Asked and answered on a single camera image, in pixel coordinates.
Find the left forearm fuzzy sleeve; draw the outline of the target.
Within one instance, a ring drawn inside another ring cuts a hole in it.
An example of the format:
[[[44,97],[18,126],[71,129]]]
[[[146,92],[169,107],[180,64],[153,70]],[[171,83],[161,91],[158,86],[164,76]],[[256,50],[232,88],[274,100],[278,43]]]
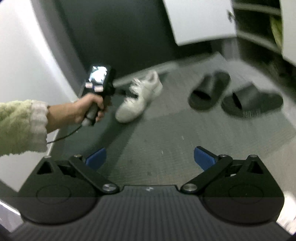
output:
[[[79,102],[48,106],[42,101],[1,103],[1,156],[45,152],[47,135],[80,119]]]

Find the person's left hand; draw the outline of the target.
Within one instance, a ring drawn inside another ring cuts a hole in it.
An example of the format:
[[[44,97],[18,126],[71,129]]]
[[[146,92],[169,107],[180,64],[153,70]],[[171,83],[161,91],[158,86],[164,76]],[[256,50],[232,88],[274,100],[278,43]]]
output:
[[[100,95],[89,93],[72,104],[72,109],[74,111],[74,123],[82,123],[93,106],[97,109],[95,121],[100,121],[104,117],[108,106],[104,106],[103,98]]]

